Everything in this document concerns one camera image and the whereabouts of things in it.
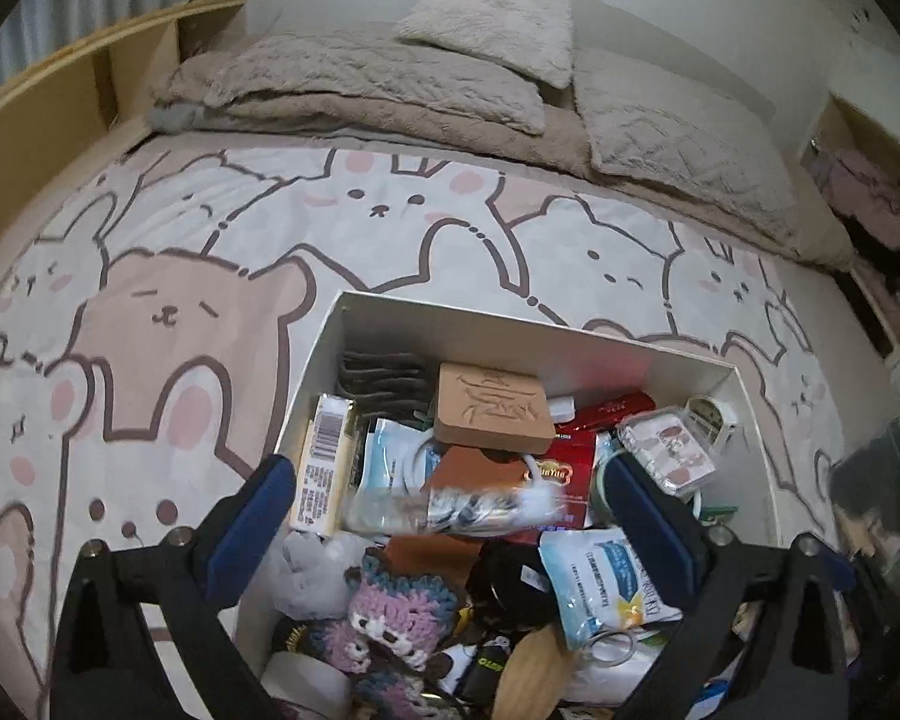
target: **white plastic bag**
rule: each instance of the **white plastic bag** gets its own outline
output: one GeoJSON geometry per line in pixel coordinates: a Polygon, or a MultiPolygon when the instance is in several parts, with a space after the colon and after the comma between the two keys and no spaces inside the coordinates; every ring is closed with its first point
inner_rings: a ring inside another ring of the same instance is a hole
{"type": "Polygon", "coordinates": [[[316,533],[291,531],[266,557],[274,608],[295,620],[343,617],[352,594],[343,575],[360,565],[371,546],[354,533],[324,541],[316,533]]]}
{"type": "Polygon", "coordinates": [[[543,533],[540,560],[571,650],[603,632],[680,618],[677,608],[660,599],[620,528],[543,533]]]}

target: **cardboard package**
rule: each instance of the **cardboard package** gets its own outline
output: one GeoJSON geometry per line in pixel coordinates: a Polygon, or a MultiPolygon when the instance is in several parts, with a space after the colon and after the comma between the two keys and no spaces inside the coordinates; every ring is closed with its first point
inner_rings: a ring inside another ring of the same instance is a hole
{"type": "Polygon", "coordinates": [[[440,365],[434,420],[439,442],[539,455],[555,435],[547,394],[535,376],[440,365]]]}

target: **key ring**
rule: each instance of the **key ring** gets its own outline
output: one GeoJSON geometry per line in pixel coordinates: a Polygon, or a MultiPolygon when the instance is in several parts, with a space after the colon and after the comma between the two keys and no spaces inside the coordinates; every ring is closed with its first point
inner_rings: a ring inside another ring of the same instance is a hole
{"type": "Polygon", "coordinates": [[[633,631],[600,631],[595,637],[588,638],[585,645],[583,645],[583,649],[581,649],[581,654],[588,658],[593,665],[597,668],[612,668],[613,666],[622,666],[627,661],[629,661],[636,652],[636,636],[633,631]],[[597,644],[601,641],[610,640],[613,637],[626,637],[626,640],[629,642],[629,648],[626,650],[626,653],[622,654],[617,659],[612,659],[608,661],[606,658],[600,658],[593,650],[593,645],[597,644]]]}

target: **pink clothing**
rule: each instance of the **pink clothing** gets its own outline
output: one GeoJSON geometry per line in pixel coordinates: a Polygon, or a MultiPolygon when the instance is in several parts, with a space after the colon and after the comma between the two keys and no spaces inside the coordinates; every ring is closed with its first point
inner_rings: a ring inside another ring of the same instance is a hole
{"type": "Polygon", "coordinates": [[[851,148],[821,153],[811,172],[834,211],[857,218],[885,247],[900,250],[898,182],[851,148]]]}

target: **red package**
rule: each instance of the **red package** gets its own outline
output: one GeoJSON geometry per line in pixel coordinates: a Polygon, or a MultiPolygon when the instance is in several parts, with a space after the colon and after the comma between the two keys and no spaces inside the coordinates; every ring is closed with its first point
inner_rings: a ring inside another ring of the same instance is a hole
{"type": "MultiPolygon", "coordinates": [[[[563,522],[513,533],[506,536],[508,541],[536,543],[540,531],[578,531],[583,528],[590,498],[596,440],[597,435],[588,431],[557,433],[550,448],[536,460],[536,465],[545,482],[559,486],[566,506],[563,522]]],[[[530,471],[524,474],[524,479],[530,480],[530,471]]]]}
{"type": "Polygon", "coordinates": [[[651,412],[656,408],[653,399],[645,392],[631,392],[618,398],[607,400],[597,406],[579,409],[569,422],[557,425],[559,433],[576,433],[581,430],[600,432],[616,427],[628,416],[651,412]]]}

